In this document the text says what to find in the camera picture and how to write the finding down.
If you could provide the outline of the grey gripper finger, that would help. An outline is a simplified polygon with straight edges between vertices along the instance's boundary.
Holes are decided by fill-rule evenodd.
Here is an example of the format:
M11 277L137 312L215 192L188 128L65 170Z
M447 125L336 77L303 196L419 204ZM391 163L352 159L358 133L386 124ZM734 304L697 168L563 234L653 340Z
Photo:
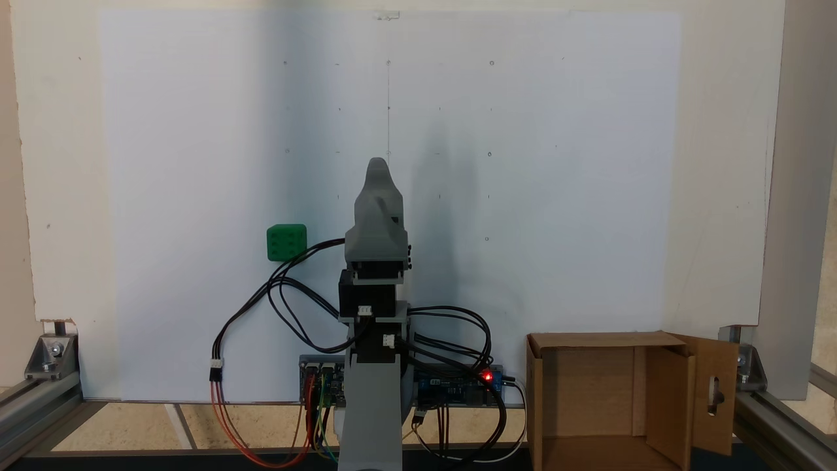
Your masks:
M372 158L366 169L364 185L355 200L355 225L358 226L371 211L383 175L383 159Z
M388 163L383 158L379 158L379 197L383 199L389 217L398 226L404 226L403 196L392 179Z

